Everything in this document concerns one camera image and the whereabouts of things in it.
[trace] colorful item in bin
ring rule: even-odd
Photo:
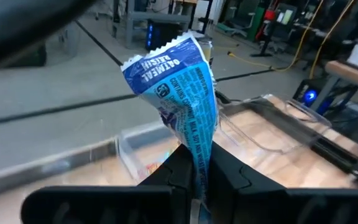
[[[186,33],[145,57],[136,55],[121,70],[132,91],[158,109],[165,125],[193,154],[195,195],[206,205],[218,106],[213,74],[200,45]]]
[[[154,171],[156,171],[160,167],[160,165],[163,164],[164,161],[166,161],[172,153],[173,153],[173,150],[171,149],[165,153],[165,155],[161,161],[153,162],[153,163],[147,165],[146,166],[147,174],[150,175],[150,174],[154,173]]]

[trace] wooden table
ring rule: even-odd
[[[356,68],[350,67],[338,61],[331,61],[327,63],[326,71],[331,76],[317,96],[317,99],[311,105],[311,109],[315,111],[321,106],[339,80],[343,79],[358,86],[358,69]]]
[[[277,108],[284,110],[284,105],[278,98],[271,96],[268,100],[274,103]],[[287,108],[287,111],[299,118],[306,116],[294,108]],[[288,150],[289,147],[299,146],[299,143],[254,112],[241,112],[231,116],[230,120],[236,124],[242,133],[246,133],[257,144],[271,149],[283,149],[286,154],[261,149],[255,142],[232,129],[232,123],[221,122],[221,129],[216,131],[214,141],[241,161],[282,185],[287,187],[357,187],[350,181],[347,174],[319,157],[307,146]],[[320,124],[307,123],[305,125],[309,125],[315,130],[322,130]],[[358,155],[358,145],[348,138],[333,130],[326,131],[325,136]],[[161,158],[168,150],[176,148],[177,145],[175,138],[163,139],[144,146],[136,151],[136,154],[140,159],[139,162],[147,165],[155,158]],[[0,223],[20,223],[19,211],[23,199],[34,190],[44,186],[135,184],[137,184],[137,181],[129,175],[127,168],[124,167],[119,158],[109,157],[0,194]]]

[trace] metal table leg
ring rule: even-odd
[[[117,27],[115,26],[116,24],[118,24],[119,26],[119,12],[118,12],[118,4],[119,4],[119,0],[112,0],[112,12],[111,12],[111,16],[112,16],[112,23],[111,23],[111,27],[112,27],[112,37],[117,38]]]
[[[314,101],[314,103],[311,105],[311,109],[314,111],[317,111],[317,109],[323,104],[324,100],[327,98],[331,90],[334,88],[336,83],[339,81],[339,77],[335,75],[331,75],[328,79],[328,82],[325,84],[324,88],[321,90],[319,95],[317,96],[317,99]]]
[[[351,100],[351,98],[357,93],[358,88],[351,90],[347,93],[346,97],[342,100],[341,104],[339,104],[339,108],[343,109],[347,105],[347,103]]]
[[[127,15],[127,26],[126,26],[126,48],[130,48],[132,45],[132,36],[134,35],[134,20]]]

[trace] computer monitor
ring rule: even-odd
[[[297,8],[295,6],[280,3],[277,10],[279,11],[277,22],[285,26],[292,25]]]

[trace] clear plastic bin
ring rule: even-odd
[[[272,95],[263,98],[272,104],[270,108],[259,106],[266,107],[266,110],[280,110],[316,133],[323,134],[330,128],[328,121],[297,102],[281,100]],[[328,181],[332,174],[330,172],[338,172],[337,168],[328,164],[326,174],[316,168],[321,158],[309,148],[316,136],[308,136],[307,142],[296,141],[260,114],[247,110],[244,105],[251,101],[221,107],[219,128],[213,138],[216,143],[248,166],[286,187],[338,186],[337,182]],[[162,123],[154,123],[123,131],[118,137],[117,154],[132,178],[139,183],[163,163],[177,146],[178,141],[170,130]]]
[[[253,98],[221,108],[221,129],[227,133],[234,130],[236,136],[240,136],[236,140],[246,149],[242,156],[236,155],[238,159],[286,187],[351,185],[347,174],[310,149],[318,134],[324,135],[330,129],[329,121],[293,100],[281,100],[273,95],[264,95],[262,99],[269,105],[260,103],[260,98]],[[249,105],[260,110],[252,110]],[[299,142],[266,119],[269,110],[279,110],[294,118],[296,124],[314,132],[304,137],[306,141]]]
[[[42,187],[135,185],[136,183],[118,157],[110,154],[111,149],[115,151],[114,142],[113,139],[108,139],[105,142],[75,149],[62,155],[46,157],[31,164],[12,167],[4,171],[0,174],[0,184],[4,183],[4,176],[10,179],[25,178],[30,183],[0,192],[0,223],[22,223],[20,220],[22,202],[26,196]],[[40,180],[31,181],[35,176]]]
[[[244,151],[236,137],[218,128],[213,140],[230,153],[240,154]],[[180,145],[173,133],[158,121],[123,131],[117,142],[117,155],[137,183],[155,171]]]

